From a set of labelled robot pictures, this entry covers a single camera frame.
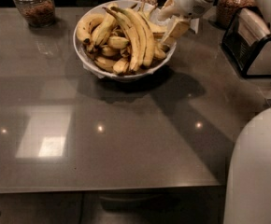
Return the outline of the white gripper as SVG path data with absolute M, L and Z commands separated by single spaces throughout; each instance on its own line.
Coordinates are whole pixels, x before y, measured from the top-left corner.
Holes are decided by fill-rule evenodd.
M 167 24 L 161 42 L 166 45 L 174 45 L 177 40 L 190 28 L 189 18 L 202 17 L 211 7 L 214 0 L 166 0 L 161 7 L 157 19 Z

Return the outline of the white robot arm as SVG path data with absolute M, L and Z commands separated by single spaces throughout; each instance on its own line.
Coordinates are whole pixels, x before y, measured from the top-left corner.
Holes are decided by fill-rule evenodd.
M 199 18 L 214 0 L 173 0 L 158 19 Z M 271 28 L 271 0 L 256 0 Z M 223 224 L 271 224 L 271 108 L 254 117 L 238 136 L 230 161 Z

